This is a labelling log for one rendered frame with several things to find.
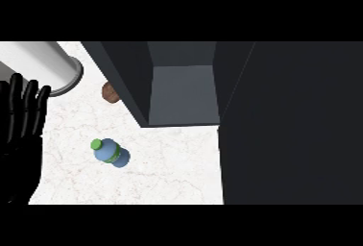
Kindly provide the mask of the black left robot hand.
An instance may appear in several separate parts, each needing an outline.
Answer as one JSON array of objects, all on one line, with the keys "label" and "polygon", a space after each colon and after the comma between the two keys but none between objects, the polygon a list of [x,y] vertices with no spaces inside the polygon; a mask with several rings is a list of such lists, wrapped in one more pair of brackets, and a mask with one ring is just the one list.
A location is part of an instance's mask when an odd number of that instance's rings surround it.
[{"label": "black left robot hand", "polygon": [[0,81],[0,206],[27,205],[38,187],[50,92],[19,73]]}]

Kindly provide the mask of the blue water bottle green cap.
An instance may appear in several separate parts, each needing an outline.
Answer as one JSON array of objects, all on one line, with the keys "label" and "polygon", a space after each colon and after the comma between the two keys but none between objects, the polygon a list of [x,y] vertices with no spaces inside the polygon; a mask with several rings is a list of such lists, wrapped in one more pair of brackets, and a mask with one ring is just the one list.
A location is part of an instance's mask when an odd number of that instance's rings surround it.
[{"label": "blue water bottle green cap", "polygon": [[97,160],[112,164],[115,167],[122,168],[130,160],[128,150],[119,145],[112,138],[96,138],[90,142],[93,155]]}]

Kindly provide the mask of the dark grey open cabinet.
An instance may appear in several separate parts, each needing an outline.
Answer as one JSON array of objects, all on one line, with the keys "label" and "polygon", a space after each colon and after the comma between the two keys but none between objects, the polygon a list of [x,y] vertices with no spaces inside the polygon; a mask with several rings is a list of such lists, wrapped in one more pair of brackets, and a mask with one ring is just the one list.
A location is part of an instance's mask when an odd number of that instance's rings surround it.
[{"label": "dark grey open cabinet", "polygon": [[142,127],[220,123],[249,41],[86,41],[83,45]]}]

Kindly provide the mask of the dark grey cabinet door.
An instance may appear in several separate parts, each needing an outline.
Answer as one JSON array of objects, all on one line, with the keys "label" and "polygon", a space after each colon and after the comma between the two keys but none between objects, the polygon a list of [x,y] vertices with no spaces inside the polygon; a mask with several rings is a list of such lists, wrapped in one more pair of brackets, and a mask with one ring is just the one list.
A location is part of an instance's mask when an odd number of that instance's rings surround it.
[{"label": "dark grey cabinet door", "polygon": [[363,204],[363,42],[258,42],[218,128],[226,204]]}]

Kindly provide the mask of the brown round object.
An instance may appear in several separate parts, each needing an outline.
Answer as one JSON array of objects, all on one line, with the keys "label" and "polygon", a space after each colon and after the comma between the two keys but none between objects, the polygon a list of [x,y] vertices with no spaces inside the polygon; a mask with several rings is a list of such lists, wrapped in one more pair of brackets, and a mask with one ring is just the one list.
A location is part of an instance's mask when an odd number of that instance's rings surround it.
[{"label": "brown round object", "polygon": [[115,104],[121,98],[117,90],[114,89],[109,82],[106,82],[102,86],[102,98],[111,103]]}]

